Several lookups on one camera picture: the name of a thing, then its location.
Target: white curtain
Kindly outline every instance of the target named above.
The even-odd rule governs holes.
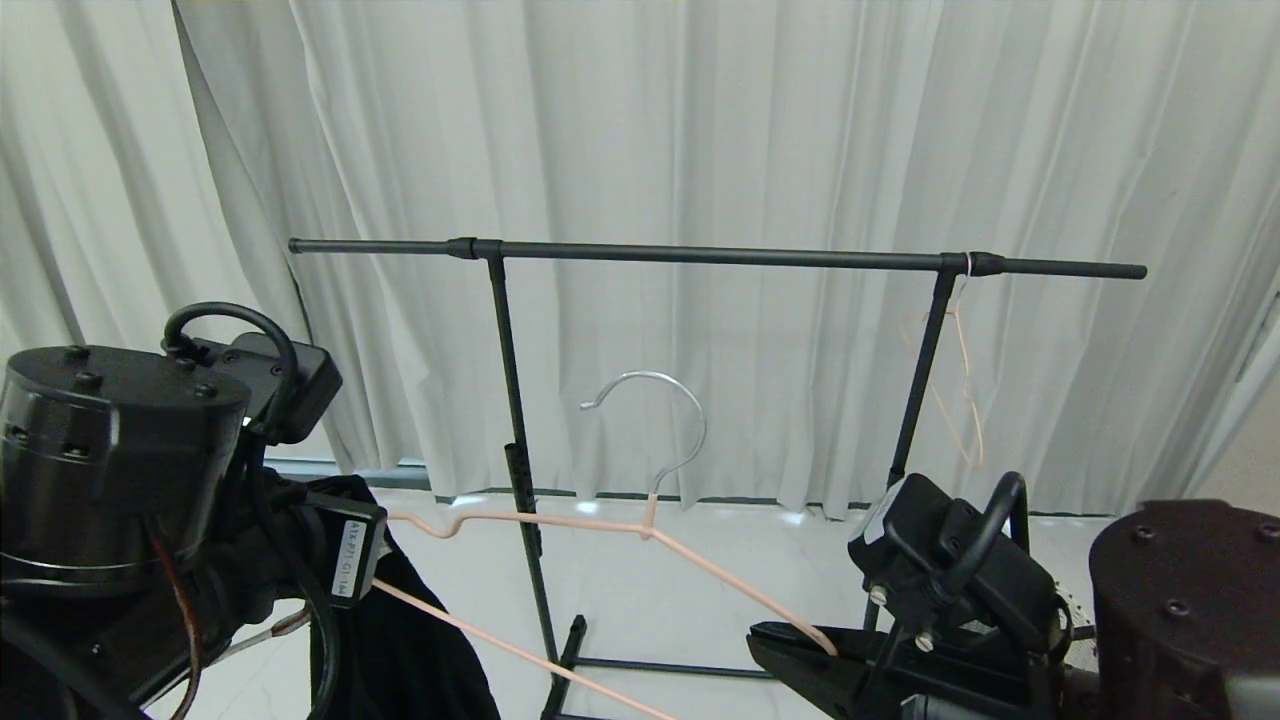
[[[0,9],[17,237],[23,263],[55,278],[49,322],[88,333],[138,318],[150,338],[152,315],[204,293],[256,301],[305,337],[305,309],[347,379],[326,423],[334,456],[422,459],[444,495],[507,484],[483,264],[287,258],[289,236],[1147,264],[1143,282],[966,283],[987,468],[963,462],[932,404],[909,464],[975,498],[1019,469],[1033,507],[1091,512],[1187,492],[1234,421],[1233,380],[1280,268],[1266,224],[1280,190],[1275,4],[183,4],[178,26],[166,8],[125,8]],[[97,69],[54,74],[15,29],[29,17],[68,46],[92,35]],[[152,105],[131,100],[137,87]],[[32,149],[65,143],[64,115],[119,168],[106,197],[84,199],[84,167]],[[168,154],[138,149],[151,143]],[[0,208],[8,252],[18,215]],[[50,228],[68,208],[87,219]],[[95,225],[115,208],[133,224]],[[96,295],[68,299],[86,278],[61,256],[50,266],[47,249],[95,243],[134,249],[116,274],[154,277],[113,284],[95,269]],[[159,279],[170,264],[182,279]],[[918,336],[929,277],[515,260],[509,284],[539,487],[641,492],[687,448],[692,418],[667,388],[577,410],[617,373],[655,369],[710,418],[677,478],[686,501],[840,516],[882,491],[911,366],[900,328]],[[934,382],[973,443],[954,338]]]

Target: screw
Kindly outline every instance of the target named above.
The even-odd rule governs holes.
[[[1180,600],[1170,600],[1165,603],[1165,618],[1169,618],[1170,620],[1187,618],[1190,614],[1190,609],[1187,607],[1187,603]]]
[[[102,375],[90,373],[88,370],[76,373],[76,387],[81,389],[97,389],[102,387]]]

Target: black fabric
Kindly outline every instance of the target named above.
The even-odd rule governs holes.
[[[317,491],[375,502],[365,479],[319,480]],[[387,532],[390,553],[375,577],[444,610]],[[462,630],[371,589],[351,610],[335,610],[340,638],[338,687],[326,720],[493,720],[498,706],[475,648]],[[311,629],[312,691],[323,651]]]

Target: black garment rack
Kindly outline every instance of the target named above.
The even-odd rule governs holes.
[[[955,290],[956,278],[972,278],[998,274],[1028,275],[1066,275],[1082,278],[1142,279],[1147,277],[1144,265],[1125,265],[1116,263],[1076,263],[1065,260],[1025,260],[1004,258],[992,252],[838,252],[820,250],[769,250],[746,247],[681,247],[669,245],[588,245],[564,242],[507,242],[502,240],[481,240],[460,237],[443,242],[412,240],[301,240],[289,241],[294,254],[357,254],[357,255],[449,255],[462,260],[484,260],[489,266],[489,282],[493,286],[493,304],[498,319],[498,341],[502,347],[502,366],[507,380],[507,401],[511,406],[511,427],[513,442],[504,447],[507,469],[511,475],[511,488],[516,498],[516,510],[535,512],[534,479],[529,466],[529,443],[525,434],[525,410],[520,398],[520,373],[516,369],[516,347],[511,328],[511,305],[507,301],[508,258],[539,258],[550,260],[616,260],[634,263],[685,263],[712,265],[756,265],[791,268],[840,268],[863,270],[915,270],[934,273],[933,301],[924,323],[924,336],[915,360],[911,377],[911,389],[902,414],[902,425],[893,451],[893,462],[888,470],[886,487],[900,480],[906,473],[906,456],[911,450],[911,438],[920,416],[920,406],[928,387],[929,372],[938,348],[942,322],[946,318],[947,304]],[[581,614],[570,625],[564,650],[559,651],[552,626],[550,606],[547,600],[547,584],[541,565],[541,533],[538,525],[521,523],[521,538],[525,546],[525,559],[529,564],[529,577],[534,585],[534,602],[538,606],[538,621],[543,630],[543,643],[547,659],[562,667],[613,667],[621,670],[649,670],[685,675],[707,675],[719,678],[773,679],[763,670],[735,667],[710,667],[703,665],[681,665],[669,662],[643,662],[636,660],[612,660],[581,655],[582,638],[586,635],[586,618]],[[867,603],[864,629],[876,628],[879,607]],[[582,715],[563,712],[568,680],[552,675],[550,692],[543,707],[541,720],[600,720]]]

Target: glossy floor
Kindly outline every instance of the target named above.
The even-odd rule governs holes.
[[[509,496],[474,496],[439,505],[417,491],[380,491],[392,511],[416,512],[442,524],[457,510],[509,511]],[[544,514],[637,521],[643,503],[543,498]],[[699,505],[681,511],[663,505],[658,527],[712,561],[760,588],[814,624],[856,628],[865,596],[858,569],[845,553],[856,527],[814,512],[771,506]],[[1037,559],[1078,598],[1089,598],[1089,544],[1107,521],[1036,518]],[[397,542],[457,616],[535,655],[543,643],[520,546],[518,527],[477,520],[453,539],[431,538],[412,525],[393,525]],[[634,536],[545,528],[543,566],[563,643],[573,615],[589,621],[584,653],[594,657],[754,667],[744,635],[772,620],[750,598],[705,575],[681,557]],[[280,603],[279,616],[296,609]],[[256,629],[244,629],[242,635]],[[547,698],[548,674],[483,641],[474,641],[503,717],[532,720]],[[780,683],[585,669],[604,685],[681,719],[818,720],[823,717]],[[168,717],[175,694],[154,705]],[[298,720],[308,710],[307,633],[270,641],[211,667],[201,683],[192,720]],[[628,719],[643,715],[585,688],[570,691],[566,712]]]

